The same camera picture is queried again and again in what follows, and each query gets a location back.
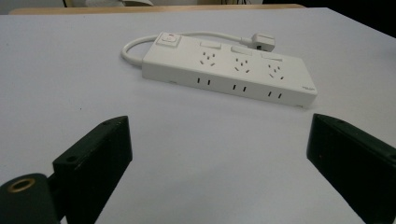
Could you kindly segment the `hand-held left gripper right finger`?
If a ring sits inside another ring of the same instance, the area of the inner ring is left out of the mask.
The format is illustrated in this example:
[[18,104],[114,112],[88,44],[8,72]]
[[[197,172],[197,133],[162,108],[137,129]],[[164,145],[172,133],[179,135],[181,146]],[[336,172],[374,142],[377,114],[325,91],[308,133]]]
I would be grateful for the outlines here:
[[396,221],[396,148],[341,119],[315,114],[307,158],[366,224]]

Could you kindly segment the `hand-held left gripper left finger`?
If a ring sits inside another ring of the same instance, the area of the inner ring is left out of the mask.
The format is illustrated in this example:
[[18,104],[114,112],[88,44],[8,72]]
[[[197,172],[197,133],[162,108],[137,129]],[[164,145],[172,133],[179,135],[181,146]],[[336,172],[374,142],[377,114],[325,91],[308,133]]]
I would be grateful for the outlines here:
[[129,120],[106,120],[52,163],[68,224],[94,224],[133,159]]

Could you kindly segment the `white power strip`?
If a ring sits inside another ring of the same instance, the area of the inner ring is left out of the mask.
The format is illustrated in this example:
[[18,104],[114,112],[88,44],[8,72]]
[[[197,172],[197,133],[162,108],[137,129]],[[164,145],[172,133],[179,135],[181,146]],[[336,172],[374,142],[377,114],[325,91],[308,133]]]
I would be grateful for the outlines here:
[[283,105],[318,95],[300,58],[162,33],[143,58],[144,78]]

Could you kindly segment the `white power plug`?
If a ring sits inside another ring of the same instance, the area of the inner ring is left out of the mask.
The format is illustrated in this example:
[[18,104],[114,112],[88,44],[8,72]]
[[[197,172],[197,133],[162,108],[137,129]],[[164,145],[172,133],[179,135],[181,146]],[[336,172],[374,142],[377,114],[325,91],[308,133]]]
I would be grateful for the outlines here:
[[273,36],[257,33],[251,37],[251,47],[253,49],[271,52],[275,46],[276,40]]

